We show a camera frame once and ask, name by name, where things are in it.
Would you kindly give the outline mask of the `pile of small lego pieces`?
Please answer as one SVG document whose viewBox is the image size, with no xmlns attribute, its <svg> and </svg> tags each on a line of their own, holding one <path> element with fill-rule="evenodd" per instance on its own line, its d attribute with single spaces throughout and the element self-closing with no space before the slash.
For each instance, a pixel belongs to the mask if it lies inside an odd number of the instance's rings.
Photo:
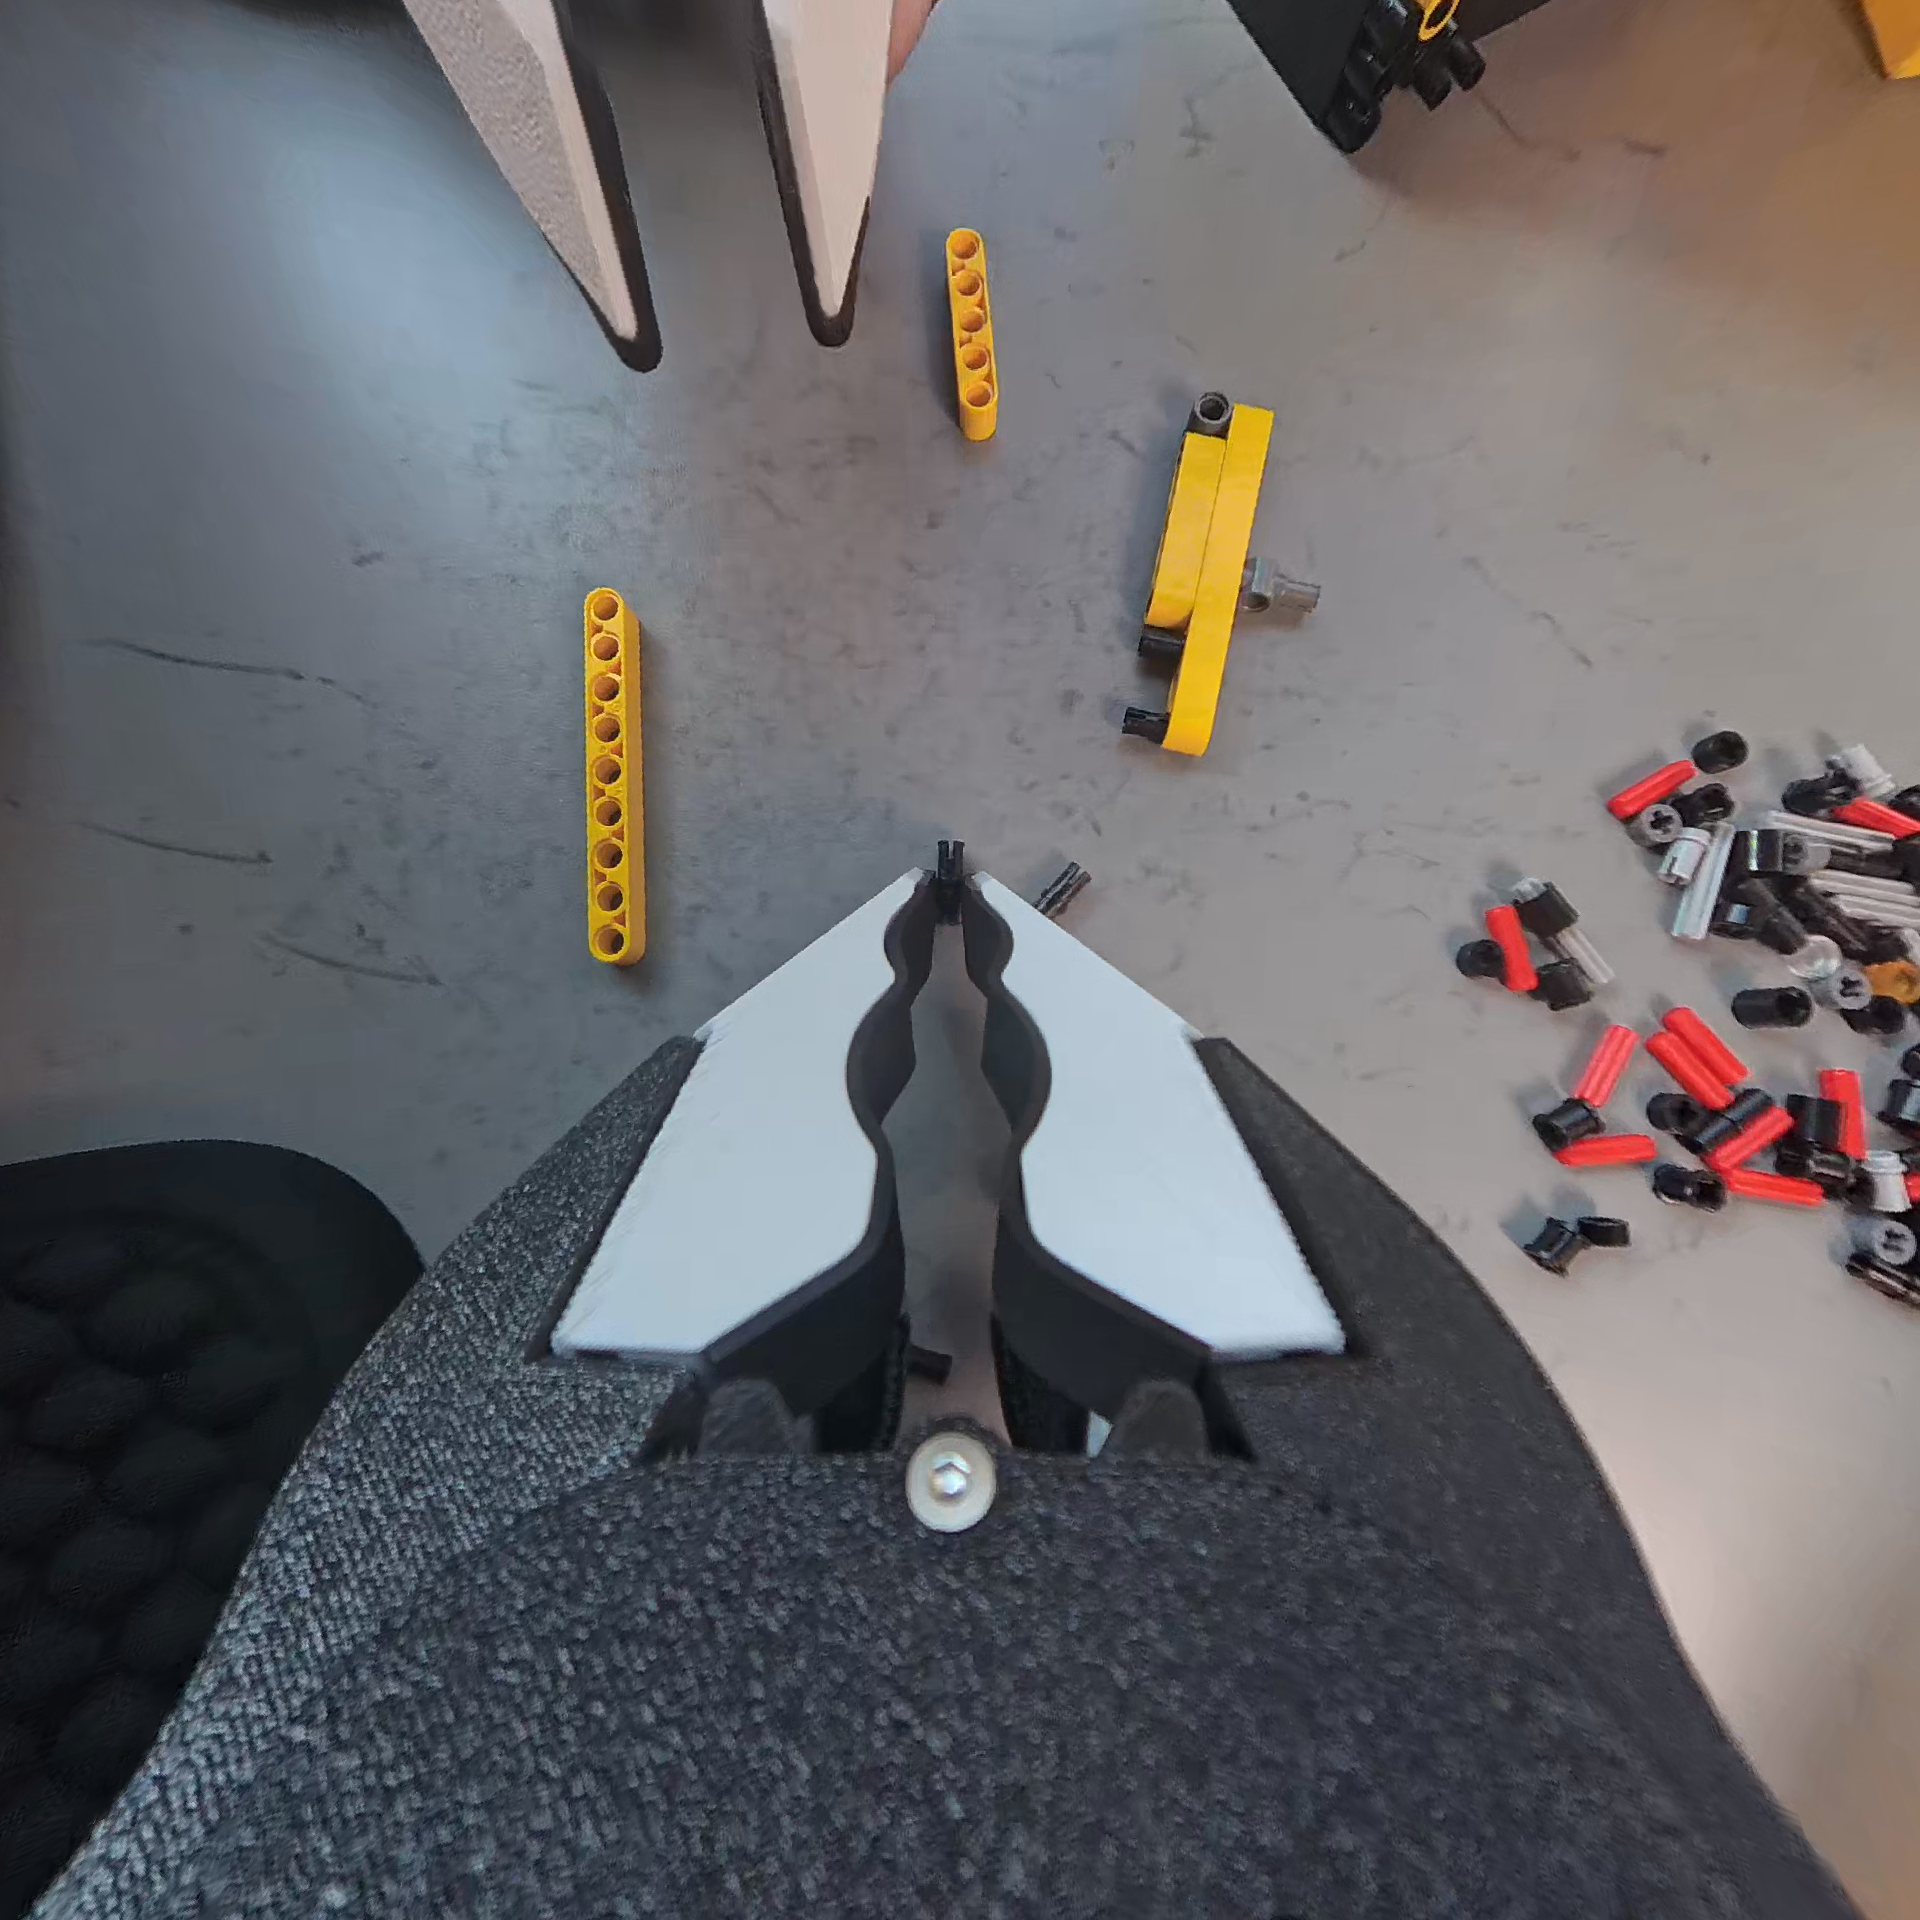
<svg viewBox="0 0 1920 1920">
<path fill-rule="evenodd" d="M 1733 946 L 1724 1005 L 1660 996 L 1619 1020 L 1619 974 L 1568 892 L 1495 870 L 1462 979 L 1553 1014 L 1605 1014 L 1530 1129 L 1566 1170 L 1643 1170 L 1667 1210 L 1830 1212 L 1855 1283 L 1917 1303 L 1916 784 L 1846 742 L 1769 802 L 1714 729 L 1603 797 L 1694 954 Z"/>
</svg>

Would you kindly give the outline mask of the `short yellow lego beam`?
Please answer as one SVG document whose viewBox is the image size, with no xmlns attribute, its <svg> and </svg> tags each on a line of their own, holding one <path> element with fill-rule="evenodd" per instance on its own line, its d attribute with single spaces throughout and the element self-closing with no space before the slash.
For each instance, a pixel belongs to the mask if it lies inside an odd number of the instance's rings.
<svg viewBox="0 0 1920 1920">
<path fill-rule="evenodd" d="M 987 248 L 974 228 L 946 232 L 945 275 L 956 418 L 967 442 L 990 442 L 998 418 L 998 372 Z"/>
<path fill-rule="evenodd" d="M 1148 630 L 1186 630 L 1210 550 L 1213 500 L 1221 486 L 1224 453 L 1223 431 L 1190 427 L 1182 434 L 1142 616 L 1142 626 Z"/>
</svg>

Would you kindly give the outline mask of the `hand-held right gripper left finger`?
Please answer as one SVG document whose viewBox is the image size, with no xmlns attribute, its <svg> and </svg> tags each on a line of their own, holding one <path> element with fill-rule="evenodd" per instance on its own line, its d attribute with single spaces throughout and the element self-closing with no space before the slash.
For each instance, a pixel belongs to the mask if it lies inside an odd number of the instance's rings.
<svg viewBox="0 0 1920 1920">
<path fill-rule="evenodd" d="M 820 1448 L 899 1427 L 884 1118 L 915 1067 L 930 877 L 912 870 L 721 1007 L 559 1309 L 564 1358 L 771 1385 Z"/>
</svg>

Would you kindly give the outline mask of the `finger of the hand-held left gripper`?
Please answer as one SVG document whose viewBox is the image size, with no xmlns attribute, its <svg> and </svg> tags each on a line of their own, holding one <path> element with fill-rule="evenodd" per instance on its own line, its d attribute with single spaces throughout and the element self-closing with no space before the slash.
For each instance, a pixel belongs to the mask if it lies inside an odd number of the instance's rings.
<svg viewBox="0 0 1920 1920">
<path fill-rule="evenodd" d="M 853 321 L 890 30 L 888 1 L 754 5 L 754 91 L 785 248 L 806 323 L 828 349 Z"/>
<path fill-rule="evenodd" d="M 661 341 L 630 180 L 572 5 L 407 1 L 401 10 L 617 358 L 654 370 Z"/>
</svg>

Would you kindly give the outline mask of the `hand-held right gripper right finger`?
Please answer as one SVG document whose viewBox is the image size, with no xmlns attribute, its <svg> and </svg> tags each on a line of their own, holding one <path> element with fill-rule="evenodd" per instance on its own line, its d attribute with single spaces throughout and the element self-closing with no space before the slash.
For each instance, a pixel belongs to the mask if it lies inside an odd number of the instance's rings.
<svg viewBox="0 0 1920 1920">
<path fill-rule="evenodd" d="M 963 884 L 979 1067 L 1009 1128 L 990 1338 L 1016 1444 L 1084 1444 L 1146 1384 L 1341 1356 L 1341 1320 L 1202 1034 L 994 877 Z"/>
</svg>

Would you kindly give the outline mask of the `long yellow lego beam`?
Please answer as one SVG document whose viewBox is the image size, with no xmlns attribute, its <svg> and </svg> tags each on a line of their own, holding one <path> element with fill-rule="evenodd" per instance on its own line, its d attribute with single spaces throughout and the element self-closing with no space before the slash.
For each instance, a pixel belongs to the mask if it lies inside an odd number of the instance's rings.
<svg viewBox="0 0 1920 1920">
<path fill-rule="evenodd" d="M 641 626 L 615 588 L 583 599 L 588 952 L 632 967 L 647 946 Z"/>
<path fill-rule="evenodd" d="M 1272 413 L 1235 402 L 1213 486 L 1210 537 L 1202 544 L 1193 606 L 1186 621 L 1179 672 L 1169 680 L 1160 745 L 1177 754 L 1210 749 L 1226 656 L 1250 555 L 1254 519 L 1272 433 Z"/>
</svg>

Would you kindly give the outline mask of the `yellow black lego vehicle model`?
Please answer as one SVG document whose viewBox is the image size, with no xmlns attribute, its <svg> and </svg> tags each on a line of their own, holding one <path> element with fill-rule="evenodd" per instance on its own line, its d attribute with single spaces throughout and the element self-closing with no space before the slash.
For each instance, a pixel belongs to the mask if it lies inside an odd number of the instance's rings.
<svg viewBox="0 0 1920 1920">
<path fill-rule="evenodd" d="M 1230 1 L 1259 54 L 1323 135 L 1356 155 L 1391 91 L 1436 109 L 1473 89 L 1486 61 L 1458 27 L 1457 1 Z"/>
</svg>

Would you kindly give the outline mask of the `black quilted cushion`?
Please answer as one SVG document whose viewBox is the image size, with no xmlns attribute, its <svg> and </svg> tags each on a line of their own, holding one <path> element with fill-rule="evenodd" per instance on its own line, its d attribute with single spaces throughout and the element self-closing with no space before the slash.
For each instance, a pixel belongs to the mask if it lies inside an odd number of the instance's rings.
<svg viewBox="0 0 1920 1920">
<path fill-rule="evenodd" d="M 1 1914 L 156 1738 L 422 1261 L 347 1170 L 171 1138 L 1 1168 Z"/>
</svg>

